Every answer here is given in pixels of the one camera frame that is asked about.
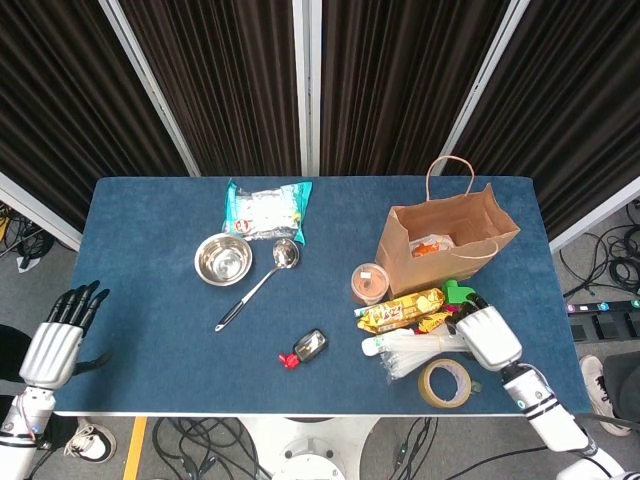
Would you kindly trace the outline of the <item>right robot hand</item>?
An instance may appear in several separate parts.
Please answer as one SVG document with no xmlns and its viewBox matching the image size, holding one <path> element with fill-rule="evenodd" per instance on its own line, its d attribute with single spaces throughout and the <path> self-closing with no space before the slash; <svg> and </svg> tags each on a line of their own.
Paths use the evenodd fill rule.
<svg viewBox="0 0 640 480">
<path fill-rule="evenodd" d="M 445 320 L 451 334 L 460 336 L 486 370 L 497 372 L 516 363 L 522 345 L 499 311 L 477 293 L 470 293 L 460 310 Z"/>
</svg>

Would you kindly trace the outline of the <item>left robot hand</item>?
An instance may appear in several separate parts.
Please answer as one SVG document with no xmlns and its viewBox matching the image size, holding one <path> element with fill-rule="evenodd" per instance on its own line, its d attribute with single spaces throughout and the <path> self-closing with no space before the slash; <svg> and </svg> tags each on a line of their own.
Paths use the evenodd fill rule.
<svg viewBox="0 0 640 480">
<path fill-rule="evenodd" d="M 73 376 L 97 370 L 111 360 L 112 353 L 104 352 L 94 360 L 78 361 L 80 346 L 110 293 L 109 289 L 96 292 L 99 286 L 99 280 L 78 286 L 54 302 L 20 367 L 19 376 L 26 385 L 59 390 Z"/>
</svg>

